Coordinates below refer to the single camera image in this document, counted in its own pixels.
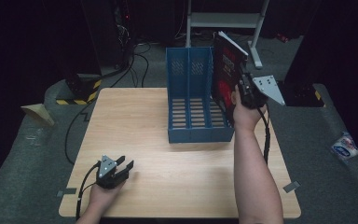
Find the forearm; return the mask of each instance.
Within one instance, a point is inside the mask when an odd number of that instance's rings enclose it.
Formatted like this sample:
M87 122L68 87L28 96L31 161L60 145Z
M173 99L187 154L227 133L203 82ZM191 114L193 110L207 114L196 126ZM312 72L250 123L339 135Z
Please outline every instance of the forearm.
M236 129L234 187L240 223L282 223L282 202L255 133Z
M100 208L88 206L83 216L76 222L76 224L98 224L103 215Z

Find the cable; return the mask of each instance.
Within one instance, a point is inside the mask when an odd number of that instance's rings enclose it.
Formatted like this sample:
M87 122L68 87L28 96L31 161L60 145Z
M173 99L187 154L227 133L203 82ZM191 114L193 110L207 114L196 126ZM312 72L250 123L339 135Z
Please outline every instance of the cable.
M129 71L131 70L132 68L132 65L133 65L133 56L132 56L132 62L131 62L131 65L128 67L127 71L112 85L110 86L110 88L113 88L124 76L126 76ZM72 128L72 125L74 124L75 120L77 119L77 117L79 117L79 115L86 115L86 117L84 118L84 121L88 121L87 120L87 116L88 116L88 113L84 113L84 111L89 108L90 105L92 105L94 102L96 102L96 99L93 99L88 105L86 105L79 113L76 114L76 116L72 119L71 123L69 124L69 127L68 127L68 130L66 131L66 135L65 135L65 143L64 143L64 153L65 153L65 157L66 159L73 165L75 165L75 162L72 161L70 158L69 158L69 155L68 155L68 137L69 137L69 132Z
M137 44L137 45L135 46L135 49L136 49L136 48L138 48L138 46L142 46L142 45L147 45L147 46L148 46L148 48L147 48L146 50L144 50L144 51L141 51L141 52L136 52L136 54L143 54L143 53L146 53L146 52L150 51L150 50L151 50L151 48L152 48L152 46L151 46L151 44L150 44L149 42L145 42L145 43L143 43L143 44Z
M117 71L108 73L108 74L103 75L103 76L100 76L100 77L91 78L89 81L98 81L98 80L105 79L105 78L107 78L107 77L113 77L113 76L115 76L115 75L118 75L118 74L122 73L122 72L123 72L124 70L126 70L127 68L128 68L128 66L127 66L126 64L122 64Z
M96 184L97 182L94 182L92 184L89 184L88 186L86 186L84 189L83 189L83 192L86 191L86 189L88 189L89 187L93 186L94 184Z
M75 165L75 162L72 161L70 158L69 158L69 155L68 155L68 136L69 136L69 131L71 130L72 128L72 125L74 124L75 120L77 119L77 117L79 117L79 115L88 115L88 113L83 113L87 108L89 108L90 105L92 105L93 103L95 102L95 99L92 100L88 105L84 106L84 108L82 110L80 110L80 112L78 112L76 114L76 116L72 119L71 123L69 124L69 127L68 129L66 130L66 135L65 135L65 144L64 144L64 152L65 152L65 157L66 159L72 163L73 165Z
M180 36L177 36L176 38L175 38L175 40L179 40L179 39L181 39L181 38L183 38L183 37L185 37L186 36L186 34L181 34Z
M140 54L134 54L134 55L136 55L138 57L141 57L141 58L145 59L145 61L146 61L146 69L145 69L145 72L144 72L144 76L142 77L142 83L141 83L141 87L143 88L144 83L145 83L146 73L147 73L147 70L149 69L149 61L143 55L140 55Z
M243 41L248 41L251 35L238 35L238 37L234 40L237 44L240 44Z
M132 84L134 88L138 87L138 74L136 73L136 71L131 68L131 77L132 77Z
M100 161L97 161L97 163L95 163L91 169L89 169L89 171L87 172L86 176L84 176L84 179L83 179L83 182L81 183L81 187L80 187L80 190L79 190L79 193L77 195L77 205L76 205L76 220L79 220L80 219L80 207L81 207L81 200L83 198L83 192L84 190L86 189L83 189L84 188L84 185L86 183L86 180L87 178L89 177L90 173L92 170L94 170L95 168L99 167L101 164Z
M266 104L267 107L267 113L268 113L268 119L266 120L263 112L260 110L260 108L257 108L258 113L260 113L261 118L264 121L264 124L266 125L266 142L264 143L264 160L266 161L266 164L269 163L269 146L270 146L270 139L271 135L269 133L269 105Z
M126 75L130 72L130 70L132 69L133 61L135 61L135 60L134 60L134 57L133 57L133 54L132 54L132 62L131 62L131 64L130 64L130 66L127 68L127 71L126 71L115 83L113 83L113 84L110 86L110 88L115 87L116 84L117 84L124 76L126 76Z
M175 39L176 37L179 35L180 31L182 30L182 26L183 26L183 21L185 20L185 13L186 13L186 1L183 1L183 13L182 13L182 20L180 22L180 26L179 26L179 30L175 35Z
M124 48L124 47L127 45L128 41L129 41L129 39L130 39L130 33L129 33L129 31L127 30L127 28L124 27L124 26L122 26L122 25L118 25L117 28L118 28L118 30L119 30L119 29L122 30L121 34L119 34L118 40L119 40L120 43L121 43L121 47Z

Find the white metal stand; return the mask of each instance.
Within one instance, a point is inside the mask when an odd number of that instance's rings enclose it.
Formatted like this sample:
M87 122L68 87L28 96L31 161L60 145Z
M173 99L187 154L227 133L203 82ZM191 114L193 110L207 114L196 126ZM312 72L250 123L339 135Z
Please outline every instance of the white metal stand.
M266 17L269 0L265 0L260 13L199 13L191 12L191 0L188 0L186 47L191 47L191 27L230 27L230 28L253 28L254 38L248 41L250 53L255 62L255 67L261 69L260 61L255 45L260 35L260 30Z

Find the black cable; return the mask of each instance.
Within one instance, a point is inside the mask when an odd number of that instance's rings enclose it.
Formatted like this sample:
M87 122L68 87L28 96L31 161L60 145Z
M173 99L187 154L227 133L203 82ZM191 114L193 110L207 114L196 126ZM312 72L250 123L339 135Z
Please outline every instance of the black cable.
M145 42L144 44L137 44L135 47L138 48L138 46L142 46L142 45L147 45L148 48L141 52L135 52L136 54L143 54L143 53L146 53L152 49L152 46L149 42Z
M83 198L83 192L85 189L84 188L84 184L86 183L87 178L89 177L90 173L92 170L94 170L95 168L99 167L101 164L100 161L97 161L97 163L95 163L91 169L89 169L89 171L87 172L87 174L84 176L83 182L81 183L81 187L79 190L79 193L77 195L77 205L76 205L76 220L80 219L80 208L81 208L81 200Z
M107 77L116 76L116 75L122 73L122 72L123 72L124 70L126 70L127 68L128 68L128 65L127 65L127 64L123 64L123 65L121 65L121 67L120 67L117 71L108 73L108 74L103 75L103 76L100 76L100 77L91 78L91 79L89 79L89 81L99 81L99 80L105 79L105 78L107 78Z
M132 84L134 88L138 87L138 74L136 71L132 68L131 69L131 77L132 77Z
M255 103L255 96L252 92L252 90L250 90L250 95L252 98L252 101ZM261 116L261 119L264 122L264 125L266 126L266 141L264 143L264 153L263 153L263 157L264 157L264 161L266 162L266 164L269 164L269 146L270 146L270 139L271 139L271 135L269 133L269 105L266 103L266 108L267 108L267 112L268 112L268 119L266 119L266 117L264 116L263 111L261 111L261 109L256 106L256 109L258 111L258 113Z
M143 87L144 87L144 83L145 83L146 73L147 73L147 71L149 70L149 61L148 61L148 60L146 59L146 57L143 56L143 55L140 55L140 54L134 54L134 55L136 55L136 56L138 56L138 57L141 57L141 58L145 59L145 61L146 61L146 69L145 69L145 72L144 72L144 76L142 77L142 83L141 83L141 87L143 88Z
M69 124L69 127L68 129L66 130L66 135L65 135L65 143L64 143L64 152L65 152L65 157L66 159L72 163L73 165L75 165L75 162L72 161L70 158L69 158L69 155L68 155L68 136L69 136L69 131L71 131L71 128L72 128L72 125L74 124L75 120L77 119L77 117L79 117L79 115L88 115L88 114L85 114L83 113L87 108L89 108L90 105L92 105L93 103L95 102L95 99L92 100L90 103L88 103L86 106L84 106L84 108L82 110L80 110L80 112L78 112L76 114L76 116L72 119L71 123Z
M94 184L96 184L97 182L94 182L92 184L89 184L88 186L86 186L84 189L83 189L83 192L86 191L86 189L88 189L89 187L93 186Z
M250 35L239 35L237 38L234 39L234 41L237 43L237 44L240 44L241 42L243 41L248 41L248 39L250 38L251 36Z
M194 39L198 39L199 41L211 41L213 40L213 34L202 34L202 35L194 35Z
M113 83L113 84L110 86L110 88L115 87L116 84L117 84L124 76L126 76L126 75L130 72L130 70L132 69L133 61L135 61L135 60L134 60L134 57L133 57L133 54L132 54L132 62L131 62L131 64L130 64L130 66L127 68L127 71L126 71L115 83Z
M176 33L175 35L175 39L177 38L177 36L179 35L180 31L182 30L182 26L183 26L183 22L185 20L185 14L186 14L186 1L183 1L183 13L182 13L182 19L181 19L181 22L180 22L180 26L179 26L179 29L178 29L178 32Z

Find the hand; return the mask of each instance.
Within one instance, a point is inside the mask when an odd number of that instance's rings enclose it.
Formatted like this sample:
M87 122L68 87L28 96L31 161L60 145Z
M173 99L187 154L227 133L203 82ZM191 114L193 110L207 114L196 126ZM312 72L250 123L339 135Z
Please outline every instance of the hand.
M103 214L115 200L124 184L125 181L114 189L103 189L96 184L93 185L89 194L89 207L93 207Z
M234 102L236 105L234 109L235 129L243 129L253 132L255 130L255 125L261 119L260 113L257 111L257 109L249 109L242 105L238 86L235 86L235 94L233 96L235 98ZM263 113L265 113L267 108L264 105L260 109Z

